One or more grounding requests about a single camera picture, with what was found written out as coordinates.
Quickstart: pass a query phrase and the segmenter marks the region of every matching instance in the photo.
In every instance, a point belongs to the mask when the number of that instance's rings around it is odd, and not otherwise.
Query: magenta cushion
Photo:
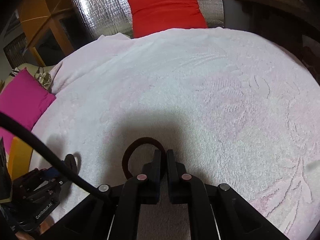
[[[56,97],[45,90],[26,69],[21,70],[0,94],[0,112],[29,131]],[[0,128],[4,148],[9,154],[13,134]]]

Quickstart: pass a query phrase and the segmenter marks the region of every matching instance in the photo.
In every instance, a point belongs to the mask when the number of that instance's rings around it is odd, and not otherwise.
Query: wooden furniture
[[[26,63],[22,55],[26,44],[26,36],[24,33],[22,33],[3,48],[4,54],[7,57],[12,69],[19,67],[23,63]]]
[[[42,37],[51,31],[65,56],[73,48],[60,20],[74,14],[71,0],[23,0],[18,7],[18,14],[30,49],[40,66],[45,66],[36,45]]]
[[[260,3],[290,13],[316,29],[320,30],[319,21],[301,0],[239,0]]]

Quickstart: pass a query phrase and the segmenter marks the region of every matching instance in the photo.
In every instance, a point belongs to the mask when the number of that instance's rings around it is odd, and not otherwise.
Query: bed
[[[56,100],[32,132],[59,158],[73,153],[94,186],[126,181],[125,149],[148,136],[205,183],[230,184],[291,240],[320,219],[319,85],[299,60],[236,30],[170,29],[101,36],[52,70]],[[138,174],[152,146],[136,150]],[[33,153],[30,170],[46,163]],[[138,239],[190,239],[185,205],[141,207]],[[72,185],[55,221],[87,196]]]

